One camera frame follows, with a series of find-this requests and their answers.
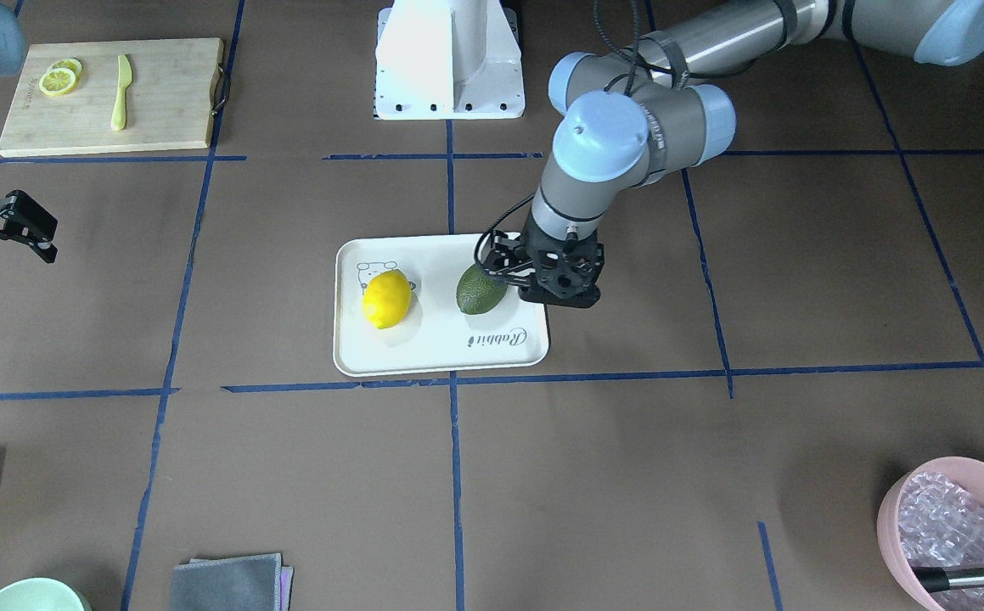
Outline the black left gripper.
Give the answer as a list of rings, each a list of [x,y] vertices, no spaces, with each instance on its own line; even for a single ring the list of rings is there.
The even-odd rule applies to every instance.
[[[479,238],[479,270],[492,281],[507,285],[538,285],[539,275],[530,254],[529,232],[486,231]]]

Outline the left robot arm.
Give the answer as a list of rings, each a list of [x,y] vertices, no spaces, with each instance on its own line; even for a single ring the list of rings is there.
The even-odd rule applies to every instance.
[[[526,300],[597,288],[597,229],[617,194],[694,167],[731,146],[737,115],[717,80],[820,38],[955,66],[984,52],[984,1],[728,1],[604,57],[566,55],[548,81],[561,114],[521,235],[495,227],[475,267]]]

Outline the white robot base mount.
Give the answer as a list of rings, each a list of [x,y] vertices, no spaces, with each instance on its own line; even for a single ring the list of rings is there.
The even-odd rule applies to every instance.
[[[513,120],[526,111],[519,10],[509,1],[395,1],[378,14],[373,115]]]

